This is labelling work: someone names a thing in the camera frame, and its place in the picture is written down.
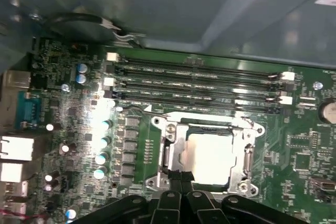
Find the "red wire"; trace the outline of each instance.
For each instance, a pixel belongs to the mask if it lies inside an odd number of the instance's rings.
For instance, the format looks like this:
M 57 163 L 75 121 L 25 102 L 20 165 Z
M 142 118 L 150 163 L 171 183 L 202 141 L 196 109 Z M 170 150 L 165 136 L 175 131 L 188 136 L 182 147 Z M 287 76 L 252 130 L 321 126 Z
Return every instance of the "red wire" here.
M 0 209 L 0 213 L 4 214 L 4 215 L 11 215 L 11 216 L 19 216 L 25 220 L 27 219 L 33 219 L 33 218 L 44 218 L 46 217 L 46 215 L 24 215 L 24 214 L 20 214 L 19 212 L 13 212 L 10 210 L 6 210 L 6 209 Z

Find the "wire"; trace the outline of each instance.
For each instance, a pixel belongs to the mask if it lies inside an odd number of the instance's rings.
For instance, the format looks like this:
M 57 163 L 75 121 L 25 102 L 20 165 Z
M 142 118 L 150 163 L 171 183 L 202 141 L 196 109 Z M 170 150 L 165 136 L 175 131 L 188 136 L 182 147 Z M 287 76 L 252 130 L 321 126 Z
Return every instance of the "wire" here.
M 44 215 L 24 215 L 24 214 L 21 214 L 19 212 L 13 212 L 13 211 L 6 210 L 6 209 L 0 209 L 0 213 L 2 213 L 4 215 L 18 216 L 18 217 L 21 217 L 24 220 L 35 219 L 35 218 L 45 218 L 45 217 L 48 216 L 46 214 L 44 214 Z
M 92 14 L 85 14 L 85 13 L 60 13 L 55 14 L 54 16 L 49 17 L 43 24 L 43 28 L 46 30 L 50 30 L 50 27 L 57 24 L 57 23 L 65 23 L 65 22 L 73 22 L 73 21 L 85 21 L 90 23 L 99 24 L 107 29 L 115 30 L 113 35 L 119 41 L 124 41 L 130 44 L 132 47 L 135 48 L 142 48 L 139 43 L 136 42 L 136 37 L 131 34 L 127 34 L 121 28 L 115 26 L 111 21 L 104 19 L 102 17 L 92 15 Z

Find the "cpu socket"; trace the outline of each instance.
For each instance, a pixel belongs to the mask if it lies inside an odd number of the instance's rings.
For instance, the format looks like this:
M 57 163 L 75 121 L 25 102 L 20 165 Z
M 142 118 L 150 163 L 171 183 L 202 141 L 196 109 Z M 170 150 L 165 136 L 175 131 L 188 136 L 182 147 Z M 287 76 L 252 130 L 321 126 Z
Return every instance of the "cpu socket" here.
M 194 187 L 210 190 L 216 198 L 225 194 L 252 197 L 258 187 L 251 183 L 255 139 L 265 128 L 249 118 L 187 112 L 154 116 L 161 130 L 157 174 L 145 185 L 168 190 L 168 170 L 192 171 Z

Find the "motherboard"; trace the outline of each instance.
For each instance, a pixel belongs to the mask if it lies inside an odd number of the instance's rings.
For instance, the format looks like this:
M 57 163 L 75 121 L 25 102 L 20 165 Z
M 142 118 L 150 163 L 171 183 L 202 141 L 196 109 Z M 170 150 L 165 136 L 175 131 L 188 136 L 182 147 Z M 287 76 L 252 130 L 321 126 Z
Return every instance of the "motherboard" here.
M 14 126 L 50 141 L 19 179 L 24 214 L 70 223 L 127 195 L 150 199 L 184 170 L 218 200 L 336 222 L 336 71 L 51 39 L 31 58 Z M 11 202 L 22 197 L 22 181 L 1 180 Z

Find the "capacitor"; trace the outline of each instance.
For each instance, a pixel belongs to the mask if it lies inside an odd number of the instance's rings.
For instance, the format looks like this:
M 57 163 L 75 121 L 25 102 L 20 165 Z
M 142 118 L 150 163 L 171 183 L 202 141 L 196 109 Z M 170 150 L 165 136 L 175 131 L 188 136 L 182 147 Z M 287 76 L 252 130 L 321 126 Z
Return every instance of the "capacitor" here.
M 77 71 L 80 73 L 87 73 L 89 72 L 89 68 L 86 64 L 80 63 L 77 65 Z
M 79 207 L 76 205 L 72 205 L 71 207 L 68 208 L 68 210 L 65 213 L 65 216 L 72 220 L 75 219 L 77 214 L 79 213 Z
M 104 149 L 106 146 L 108 146 L 108 144 L 111 142 L 110 138 L 108 136 L 105 136 L 103 138 L 100 139 L 99 143 L 98 143 L 98 147 L 100 149 Z
M 94 161 L 98 165 L 103 165 L 106 163 L 106 161 L 109 159 L 109 155 L 106 152 L 102 152 L 99 155 L 97 155 L 94 159 Z
M 71 144 L 68 144 L 68 145 L 65 144 L 61 147 L 61 150 L 64 153 L 74 152 L 76 150 L 76 144 L 75 143 L 71 143 Z
M 105 120 L 105 121 L 101 122 L 100 127 L 103 131 L 107 131 L 109 128 L 112 127 L 111 120 Z
M 102 179 L 105 177 L 105 174 L 107 173 L 107 168 L 105 166 L 100 166 L 97 170 L 93 172 L 93 176 L 96 179 Z
M 55 170 L 52 173 L 47 174 L 44 179 L 46 182 L 51 182 L 53 179 L 58 178 L 60 175 L 59 171 Z
M 58 185 L 59 185 L 59 180 L 58 179 L 53 179 L 52 181 L 50 181 L 48 184 L 46 184 L 44 186 L 44 190 L 45 191 L 52 191 Z
M 84 74 L 78 74 L 76 76 L 76 82 L 79 83 L 79 84 L 84 84 L 86 83 L 87 79 L 86 79 L 86 76 Z
M 47 131 L 60 131 L 62 129 L 62 125 L 60 123 L 48 123 L 46 125 Z

